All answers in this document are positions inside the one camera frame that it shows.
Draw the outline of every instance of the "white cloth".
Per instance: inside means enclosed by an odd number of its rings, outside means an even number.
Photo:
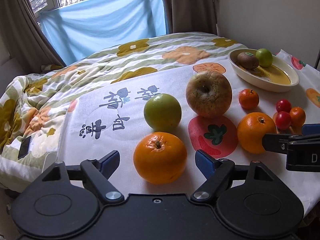
[[[241,108],[238,102],[238,93],[245,88],[254,89],[259,94],[260,103],[255,110],[256,112],[264,112],[272,117],[276,112],[275,103],[282,98],[287,98],[292,103],[292,106],[300,106],[305,110],[307,115],[306,123],[320,123],[320,109],[306,97],[305,93],[308,88],[319,90],[319,82],[314,82],[315,75],[317,75],[316,70],[297,70],[301,78],[300,85],[286,93],[273,93],[254,87],[239,78],[228,60],[217,61],[217,63],[226,69],[224,75],[228,78],[232,87],[232,104],[224,116],[230,119],[235,127],[248,113],[248,111],[244,111]],[[128,193],[187,193],[190,195],[205,181],[204,176],[195,165],[195,149],[188,134],[188,124],[197,115],[186,102],[185,89],[190,77],[194,74],[195,71],[191,65],[179,67],[117,82],[82,95],[78,99],[74,111],[67,113],[61,133],[58,160],[65,161],[66,165],[76,165],[86,159],[100,159],[110,151],[118,150],[120,153],[120,166],[109,181],[125,196]],[[152,185],[145,182],[138,175],[133,165],[132,155],[136,145],[143,137],[152,133],[152,129],[147,125],[143,117],[143,108],[146,100],[138,98],[143,95],[142,92],[138,92],[142,91],[142,89],[148,89],[148,87],[151,87],[150,90],[152,91],[157,90],[156,93],[173,95],[177,98],[182,108],[180,125],[173,134],[178,136],[187,148],[187,168],[179,179],[167,185]],[[126,96],[124,88],[130,92],[128,96]],[[111,99],[111,92],[116,94],[120,89],[122,89],[120,91],[122,96],[126,96],[126,99],[122,98],[122,101],[126,101],[122,107],[121,103],[119,103],[117,109],[111,109],[107,106],[99,107],[99,105],[108,103],[108,100]],[[114,128],[121,127],[114,123],[118,116],[130,118],[122,120],[125,129],[114,130]],[[91,136],[91,133],[86,134],[86,131],[79,136],[82,125],[89,126],[92,123],[94,125],[97,120],[101,120],[101,125],[106,126],[101,131],[99,139],[95,138],[97,133],[93,133],[93,136]],[[228,155],[227,158],[233,160],[236,164],[242,165],[248,165],[250,161],[257,159],[262,161],[300,198],[305,214],[320,199],[320,174],[287,171],[285,169],[286,155],[271,152],[252,155],[245,152],[238,144],[235,151]]]

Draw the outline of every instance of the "orange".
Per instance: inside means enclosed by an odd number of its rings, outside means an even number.
[[[262,137],[266,133],[277,133],[275,122],[264,113],[247,114],[238,124],[237,134],[243,149],[253,154],[265,152]]]
[[[175,181],[183,173],[187,150],[176,136],[154,132],[143,138],[133,154],[133,164],[138,174],[153,184]]]
[[[291,125],[301,127],[306,120],[306,113],[301,107],[293,107],[290,110]]]
[[[239,93],[239,103],[246,110],[254,109],[259,104],[259,96],[253,89],[244,89]]]

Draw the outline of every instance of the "tablecloth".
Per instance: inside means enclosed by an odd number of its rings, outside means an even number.
[[[112,150],[120,152],[120,166],[109,181],[125,196],[128,193],[187,193],[190,195],[205,178],[195,165],[195,150],[200,145],[203,150],[210,147],[210,141],[199,142],[195,138],[203,127],[209,124],[225,124],[227,133],[220,145],[220,155],[236,164],[248,165],[252,160],[260,160],[273,171],[302,201],[305,214],[320,200],[320,174],[287,171],[286,155],[266,152],[252,155],[238,144],[236,127],[249,111],[241,108],[238,93],[245,89],[254,89],[260,97],[259,106],[252,112],[264,112],[273,116],[275,103],[287,98],[292,106],[302,107],[307,115],[306,123],[320,123],[318,99],[320,95],[309,93],[319,91],[320,73],[310,66],[297,69],[300,84],[286,93],[274,93],[252,86],[239,78],[228,60],[215,61],[221,65],[217,68],[229,80],[233,99],[229,110],[216,119],[201,119],[188,106],[185,88],[188,80],[199,67],[188,65],[177,69],[152,73],[122,82],[114,83],[77,99],[73,111],[66,115],[61,133],[58,160],[66,165],[76,165],[85,159],[100,159]],[[153,185],[144,181],[136,172],[132,155],[137,143],[152,129],[143,117],[143,107],[148,99],[157,93],[168,93],[179,101],[182,119],[179,126],[172,131],[185,144],[188,151],[187,167],[183,175],[171,184]]]

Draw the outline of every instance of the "blue cloth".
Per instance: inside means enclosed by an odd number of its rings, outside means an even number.
[[[162,0],[86,0],[42,12],[38,21],[67,65],[98,50],[166,34]]]

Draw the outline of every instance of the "kiwi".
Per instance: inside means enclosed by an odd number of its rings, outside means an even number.
[[[250,52],[241,52],[237,58],[240,65],[246,69],[255,69],[259,66],[258,58]]]

